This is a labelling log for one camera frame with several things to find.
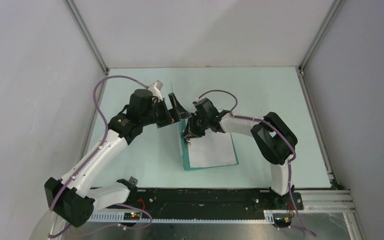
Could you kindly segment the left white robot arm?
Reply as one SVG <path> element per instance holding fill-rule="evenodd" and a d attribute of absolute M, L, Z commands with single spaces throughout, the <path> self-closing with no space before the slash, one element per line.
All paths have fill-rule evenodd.
<path fill-rule="evenodd" d="M 144 127 L 156 125 L 163 128 L 191 117 L 191 113 L 179 103 L 174 93 L 168 96 L 171 109 L 168 109 L 158 91 L 136 89 L 129 103 L 106 123 L 102 139 L 94 149 L 61 178 L 50 177 L 45 182 L 49 209 L 71 226 L 80 227 L 95 210 L 116 203 L 115 199 L 106 194 L 116 195 L 116 200 L 125 208 L 136 206 L 138 194 L 122 181 L 110 187 L 95 189 L 96 194 L 89 191 L 100 172 L 143 132 Z"/>

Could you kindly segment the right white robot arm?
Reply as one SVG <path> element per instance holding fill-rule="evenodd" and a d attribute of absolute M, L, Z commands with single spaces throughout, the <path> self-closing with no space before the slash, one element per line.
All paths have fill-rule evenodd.
<path fill-rule="evenodd" d="M 181 131 L 185 141 L 204 137 L 206 130 L 252 137 L 270 164 L 271 204 L 277 209 L 284 209 L 293 202 L 295 187 L 291 163 L 297 157 L 298 139 L 277 113 L 269 112 L 263 118 L 239 115 L 231 110 L 216 109 L 208 98 L 196 101 L 193 105 L 196 111 Z"/>

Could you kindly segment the metal folder clip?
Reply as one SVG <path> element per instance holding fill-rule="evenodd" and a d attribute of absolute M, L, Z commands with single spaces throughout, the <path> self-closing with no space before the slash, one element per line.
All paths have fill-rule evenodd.
<path fill-rule="evenodd" d="M 191 145 L 191 136 L 189 134 L 184 136 L 184 142 L 185 142 L 186 148 L 188 148 Z"/>

